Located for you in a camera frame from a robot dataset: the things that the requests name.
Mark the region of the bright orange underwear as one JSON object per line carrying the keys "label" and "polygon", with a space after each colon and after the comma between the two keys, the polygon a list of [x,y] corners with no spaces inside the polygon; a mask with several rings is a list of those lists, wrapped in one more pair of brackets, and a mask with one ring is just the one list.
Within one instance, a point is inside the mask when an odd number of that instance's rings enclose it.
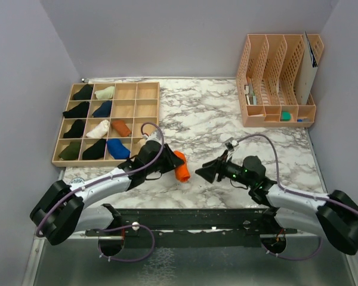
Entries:
{"label": "bright orange underwear", "polygon": [[174,154],[184,162],[182,165],[175,168],[175,178],[181,183],[185,183],[190,179],[186,156],[177,150],[174,151]]}

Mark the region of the rust brown underwear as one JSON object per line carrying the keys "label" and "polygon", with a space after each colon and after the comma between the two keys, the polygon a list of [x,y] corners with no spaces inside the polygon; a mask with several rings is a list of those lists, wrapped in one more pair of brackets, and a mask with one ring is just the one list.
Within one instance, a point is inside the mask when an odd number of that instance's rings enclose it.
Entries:
{"label": "rust brown underwear", "polygon": [[124,120],[114,120],[111,122],[111,126],[121,137],[129,137],[132,134],[132,131],[126,125]]}

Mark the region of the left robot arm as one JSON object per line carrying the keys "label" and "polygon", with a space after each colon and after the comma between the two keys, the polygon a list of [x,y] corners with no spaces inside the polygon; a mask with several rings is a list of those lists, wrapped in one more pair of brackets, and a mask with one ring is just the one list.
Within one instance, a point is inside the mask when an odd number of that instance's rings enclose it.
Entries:
{"label": "left robot arm", "polygon": [[152,173],[164,174],[184,165],[157,133],[145,137],[137,155],[105,175],[77,184],[54,182],[30,212],[36,236],[58,245],[75,231],[83,210],[115,193],[127,192]]}

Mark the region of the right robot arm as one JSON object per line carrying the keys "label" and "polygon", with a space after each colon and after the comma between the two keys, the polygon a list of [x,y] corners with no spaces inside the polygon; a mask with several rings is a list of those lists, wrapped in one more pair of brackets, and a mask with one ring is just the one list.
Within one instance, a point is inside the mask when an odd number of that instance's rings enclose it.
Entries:
{"label": "right robot arm", "polygon": [[247,156],[241,165],[232,162],[227,150],[204,163],[195,173],[209,183],[227,178],[247,187],[250,198],[266,206],[262,226],[269,233],[296,229],[320,236],[344,254],[358,251],[358,205],[344,192],[328,195],[286,188],[266,175],[257,156]]}

